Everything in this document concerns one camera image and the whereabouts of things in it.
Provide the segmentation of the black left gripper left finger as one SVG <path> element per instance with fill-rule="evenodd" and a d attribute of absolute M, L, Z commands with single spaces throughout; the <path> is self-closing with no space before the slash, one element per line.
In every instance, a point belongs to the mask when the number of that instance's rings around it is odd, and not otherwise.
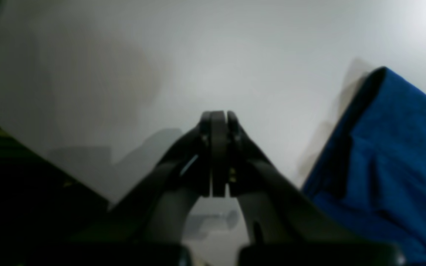
<path fill-rule="evenodd" d="M 108 214 L 67 241 L 40 246 L 27 266 L 192 266 L 181 244 L 200 197 L 219 195 L 219 113 L 203 112 Z"/>

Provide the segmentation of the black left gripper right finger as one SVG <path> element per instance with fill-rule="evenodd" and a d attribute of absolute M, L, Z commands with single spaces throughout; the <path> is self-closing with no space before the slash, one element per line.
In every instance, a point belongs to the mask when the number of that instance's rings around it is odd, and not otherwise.
<path fill-rule="evenodd" d="M 238 200 L 250 244 L 239 266 L 402 266 L 394 244 L 370 241 L 321 212 L 247 136 L 235 113 L 221 112 L 223 184 Z"/>

